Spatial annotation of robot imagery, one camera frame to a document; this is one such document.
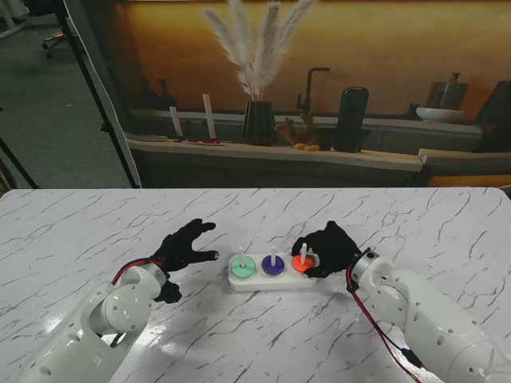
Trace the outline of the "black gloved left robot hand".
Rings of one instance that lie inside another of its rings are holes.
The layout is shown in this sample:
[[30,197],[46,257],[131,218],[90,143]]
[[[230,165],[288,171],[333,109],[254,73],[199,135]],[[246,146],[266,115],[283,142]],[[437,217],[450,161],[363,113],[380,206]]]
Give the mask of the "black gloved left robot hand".
[[163,272],[183,270],[190,264],[216,261],[218,251],[195,251],[192,243],[207,231],[216,228],[214,223],[194,219],[173,234],[167,235],[155,254],[150,257],[160,264]]

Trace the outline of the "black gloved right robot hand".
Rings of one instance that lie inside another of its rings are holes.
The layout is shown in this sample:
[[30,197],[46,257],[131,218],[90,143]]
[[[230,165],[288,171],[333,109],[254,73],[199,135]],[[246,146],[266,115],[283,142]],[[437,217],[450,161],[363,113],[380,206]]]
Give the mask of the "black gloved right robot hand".
[[354,257],[361,255],[355,241],[333,220],[324,229],[298,238],[291,248],[292,255],[301,253],[302,245],[319,257],[319,265],[309,268],[309,278],[326,278],[328,275],[346,270]]

